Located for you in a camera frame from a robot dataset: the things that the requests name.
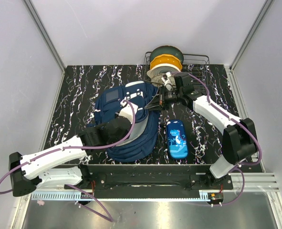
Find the navy blue student backpack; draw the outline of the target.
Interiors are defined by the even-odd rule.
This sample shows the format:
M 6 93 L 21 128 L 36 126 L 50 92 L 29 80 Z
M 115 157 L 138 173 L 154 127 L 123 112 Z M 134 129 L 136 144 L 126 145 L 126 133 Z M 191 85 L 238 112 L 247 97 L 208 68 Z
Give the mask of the navy blue student backpack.
M 148 156 L 155 148 L 158 136 L 159 111 L 149 111 L 145 106 L 157 93 L 157 87 L 143 81 L 110 88 L 95 101 L 96 125 L 115 119 L 124 105 L 123 100 L 133 104 L 136 123 L 129 138 L 121 144 L 108 148 L 107 154 L 117 162 L 134 162 Z

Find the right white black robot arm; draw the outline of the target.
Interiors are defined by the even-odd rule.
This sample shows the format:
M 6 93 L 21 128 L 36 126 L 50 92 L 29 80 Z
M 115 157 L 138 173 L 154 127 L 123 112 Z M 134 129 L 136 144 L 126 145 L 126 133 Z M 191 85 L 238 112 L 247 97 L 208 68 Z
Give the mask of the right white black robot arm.
M 207 86 L 197 77 L 186 72 L 167 73 L 163 77 L 164 85 L 145 106 L 149 111 L 168 109 L 170 104 L 181 103 L 191 111 L 203 116 L 222 133 L 222 156 L 209 168 L 205 176 L 205 185 L 216 189 L 222 178 L 239 165 L 259 164 L 262 150 L 256 136 L 255 124 L 250 118 L 234 116 L 210 97 Z M 258 160 L 246 162 L 255 153 Z

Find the blue dinosaur pencil case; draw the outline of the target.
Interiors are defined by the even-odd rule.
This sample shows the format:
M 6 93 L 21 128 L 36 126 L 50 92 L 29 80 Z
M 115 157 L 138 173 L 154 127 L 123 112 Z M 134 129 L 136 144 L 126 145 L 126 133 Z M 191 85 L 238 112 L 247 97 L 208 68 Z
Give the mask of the blue dinosaur pencil case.
M 187 138 L 181 120 L 169 120 L 166 124 L 168 153 L 173 159 L 184 159 L 188 156 Z

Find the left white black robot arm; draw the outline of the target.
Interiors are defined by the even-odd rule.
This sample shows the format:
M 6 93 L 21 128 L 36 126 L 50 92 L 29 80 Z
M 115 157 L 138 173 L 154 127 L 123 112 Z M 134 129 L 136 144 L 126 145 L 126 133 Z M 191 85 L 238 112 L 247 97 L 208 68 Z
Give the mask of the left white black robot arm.
M 118 116 L 107 123 L 89 127 L 79 135 L 41 152 L 29 155 L 19 152 L 10 154 L 9 172 L 13 196 L 25 196 L 48 185 L 88 188 L 91 177 L 81 168 L 76 167 L 73 172 L 62 172 L 57 166 L 86 157 L 89 150 L 103 150 L 122 143 L 130 136 L 134 124 L 133 118 Z

